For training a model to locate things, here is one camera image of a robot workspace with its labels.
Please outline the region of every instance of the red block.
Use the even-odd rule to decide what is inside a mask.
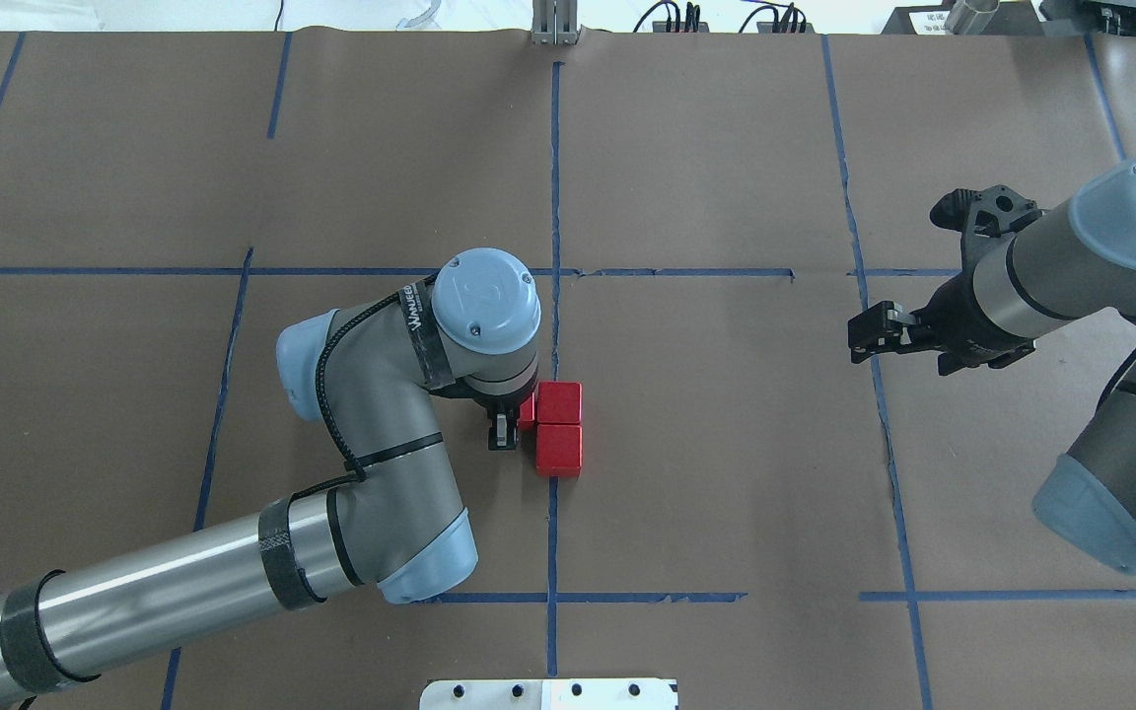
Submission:
[[[537,424],[537,473],[576,476],[580,462],[580,424]]]
[[[580,382],[537,385],[538,424],[580,424]]]
[[[537,391],[528,393],[528,399],[519,403],[519,420],[515,424],[519,431],[529,431],[537,426]]]

